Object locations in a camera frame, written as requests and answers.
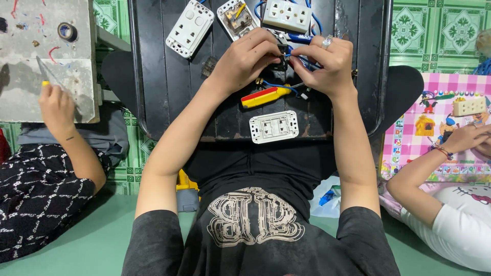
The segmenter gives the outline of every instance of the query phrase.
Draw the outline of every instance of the yellow wire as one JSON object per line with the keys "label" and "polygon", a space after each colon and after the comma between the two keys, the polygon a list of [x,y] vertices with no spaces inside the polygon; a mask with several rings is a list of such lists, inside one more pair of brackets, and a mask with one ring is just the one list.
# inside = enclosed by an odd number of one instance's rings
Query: yellow wire
{"label": "yellow wire", "polygon": [[237,13],[235,14],[235,19],[239,18],[239,15],[241,14],[241,12],[244,10],[245,7],[246,7],[246,3],[242,4],[242,6],[239,8]]}

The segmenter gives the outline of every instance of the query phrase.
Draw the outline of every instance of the tiled wall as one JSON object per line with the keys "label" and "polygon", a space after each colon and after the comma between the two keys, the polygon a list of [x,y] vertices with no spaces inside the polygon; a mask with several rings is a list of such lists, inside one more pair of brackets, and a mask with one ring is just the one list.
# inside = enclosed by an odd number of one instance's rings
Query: tiled wall
{"label": "tiled wall", "polygon": [[[94,0],[98,25],[130,41],[126,0]],[[409,65],[422,72],[469,74],[486,58],[475,50],[477,35],[491,28],[491,0],[395,0],[390,65]],[[100,47],[97,64],[109,50]],[[156,142],[124,114],[130,151],[108,178],[118,194],[137,194],[141,171]],[[20,124],[0,123],[13,151]]]}

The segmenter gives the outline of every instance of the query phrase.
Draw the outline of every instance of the gray cloth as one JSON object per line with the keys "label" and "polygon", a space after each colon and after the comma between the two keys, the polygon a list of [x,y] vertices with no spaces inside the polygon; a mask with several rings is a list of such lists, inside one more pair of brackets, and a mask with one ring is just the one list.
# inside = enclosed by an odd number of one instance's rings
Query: gray cloth
{"label": "gray cloth", "polygon": [[[101,121],[97,124],[75,124],[87,143],[109,155],[116,166],[128,152],[128,133],[121,109],[112,103],[104,102],[99,107]],[[58,144],[43,123],[22,123],[22,132],[17,141],[25,144]]]}

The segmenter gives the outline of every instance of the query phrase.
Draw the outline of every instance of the bracelet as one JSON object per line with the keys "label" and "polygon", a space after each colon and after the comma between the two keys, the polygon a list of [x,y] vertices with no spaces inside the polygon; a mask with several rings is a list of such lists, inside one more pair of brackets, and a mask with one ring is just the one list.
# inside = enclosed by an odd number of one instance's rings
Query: bracelet
{"label": "bracelet", "polygon": [[451,152],[448,152],[445,148],[443,148],[442,146],[440,145],[436,145],[436,146],[431,146],[431,149],[437,149],[438,151],[440,151],[441,153],[443,153],[446,157],[447,157],[447,160],[453,160],[453,153]]}

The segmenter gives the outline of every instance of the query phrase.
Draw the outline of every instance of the black table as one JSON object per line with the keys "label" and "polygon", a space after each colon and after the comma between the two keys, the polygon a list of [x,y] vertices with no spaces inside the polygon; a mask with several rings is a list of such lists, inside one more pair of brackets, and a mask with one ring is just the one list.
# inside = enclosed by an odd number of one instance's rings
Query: black table
{"label": "black table", "polygon": [[[245,0],[252,10],[259,0]],[[311,0],[313,12],[322,22],[323,35],[348,33],[354,44],[353,68],[359,70],[360,111],[369,134],[383,119],[387,80],[392,0]],[[188,0],[128,0],[132,36],[136,104],[142,130],[159,139],[203,83],[203,63],[209,56],[220,58],[231,39],[215,18],[191,60],[177,55],[165,45],[165,38],[184,10]],[[207,0],[205,6],[216,13],[227,0]],[[291,68],[284,72],[263,72],[273,83],[297,84],[301,80]],[[298,139],[326,139],[332,131],[331,104],[327,96],[311,91],[309,99],[287,95],[275,102],[244,110],[240,98],[262,90],[250,84],[230,96],[209,121],[203,141],[249,139],[249,120],[258,115],[294,110],[298,116]]]}

